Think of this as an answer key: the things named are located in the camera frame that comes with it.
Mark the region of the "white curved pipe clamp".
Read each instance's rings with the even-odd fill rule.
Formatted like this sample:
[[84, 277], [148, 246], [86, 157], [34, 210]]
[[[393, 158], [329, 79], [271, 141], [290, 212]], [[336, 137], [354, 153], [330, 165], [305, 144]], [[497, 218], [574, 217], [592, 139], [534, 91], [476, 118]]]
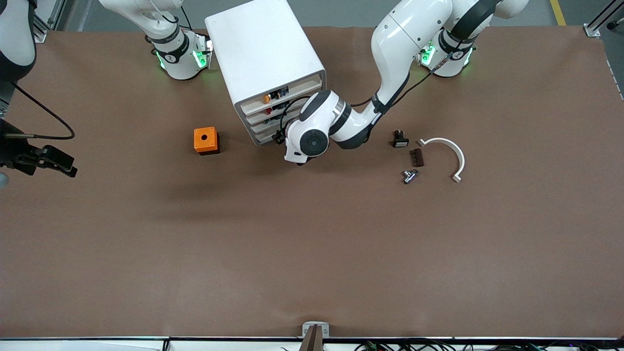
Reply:
[[452, 176], [452, 179], [456, 182], [456, 183], [460, 183], [462, 178], [461, 178], [461, 173], [463, 172], [463, 170], [465, 169], [466, 166], [466, 158], [464, 155], [464, 152], [462, 151], [461, 147], [455, 143], [454, 141], [448, 139], [448, 138], [441, 138], [441, 137], [434, 137], [434, 138], [429, 138], [427, 140], [420, 138], [418, 140], [418, 144], [422, 147], [427, 146], [429, 144], [434, 144], [434, 143], [439, 143], [439, 144], [443, 144], [444, 146], [448, 146], [450, 149], [452, 149], [455, 153], [455, 155], [457, 156], [458, 159], [458, 169], [457, 171], [455, 171], [455, 173]]

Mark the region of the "orange push button switch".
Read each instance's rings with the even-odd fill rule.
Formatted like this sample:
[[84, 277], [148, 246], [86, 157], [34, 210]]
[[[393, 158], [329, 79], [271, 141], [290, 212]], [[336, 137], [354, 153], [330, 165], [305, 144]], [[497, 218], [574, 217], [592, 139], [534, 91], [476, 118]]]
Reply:
[[272, 91], [271, 93], [264, 94], [262, 96], [263, 103], [268, 104], [272, 100], [277, 100], [279, 98], [283, 98], [283, 97], [285, 97], [285, 96], [287, 96], [289, 94], [289, 91], [290, 91], [289, 87], [288, 86], [284, 86], [284, 87], [281, 87], [280, 89]]

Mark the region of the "orange button enclosure box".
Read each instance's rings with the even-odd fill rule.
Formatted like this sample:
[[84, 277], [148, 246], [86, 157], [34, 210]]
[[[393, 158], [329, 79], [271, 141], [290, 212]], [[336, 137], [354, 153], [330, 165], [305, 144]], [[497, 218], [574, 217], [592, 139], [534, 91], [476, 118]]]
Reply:
[[220, 135], [213, 126], [194, 129], [193, 146], [201, 156], [221, 153]]

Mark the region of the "aluminium frame profile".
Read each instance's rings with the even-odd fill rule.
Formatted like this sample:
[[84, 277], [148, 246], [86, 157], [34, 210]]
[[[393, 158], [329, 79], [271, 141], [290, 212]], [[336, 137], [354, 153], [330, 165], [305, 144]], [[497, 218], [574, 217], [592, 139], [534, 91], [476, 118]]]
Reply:
[[35, 2], [37, 7], [34, 9], [34, 39], [37, 43], [43, 43], [49, 31], [60, 28], [67, 0], [35, 0]]
[[589, 23], [584, 23], [584, 31], [588, 37], [600, 37], [600, 29], [606, 27], [613, 30], [624, 23], [624, 17], [616, 19], [615, 15], [624, 8], [624, 0], [610, 0], [607, 6], [602, 9]]

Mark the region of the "grey metal bracket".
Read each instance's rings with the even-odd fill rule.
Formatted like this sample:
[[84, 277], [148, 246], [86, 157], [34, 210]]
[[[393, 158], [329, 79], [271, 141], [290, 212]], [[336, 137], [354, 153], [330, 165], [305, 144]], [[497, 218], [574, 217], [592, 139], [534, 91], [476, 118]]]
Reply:
[[305, 337], [309, 330], [315, 331], [316, 335], [322, 338], [330, 338], [330, 325], [327, 322], [308, 321], [302, 325], [302, 337]]

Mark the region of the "brown post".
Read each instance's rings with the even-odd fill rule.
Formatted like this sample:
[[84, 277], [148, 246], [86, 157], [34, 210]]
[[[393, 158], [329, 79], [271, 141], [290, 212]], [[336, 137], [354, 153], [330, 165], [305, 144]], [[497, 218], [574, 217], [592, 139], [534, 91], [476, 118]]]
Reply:
[[321, 335], [309, 330], [299, 346], [298, 351], [324, 351], [324, 342]]

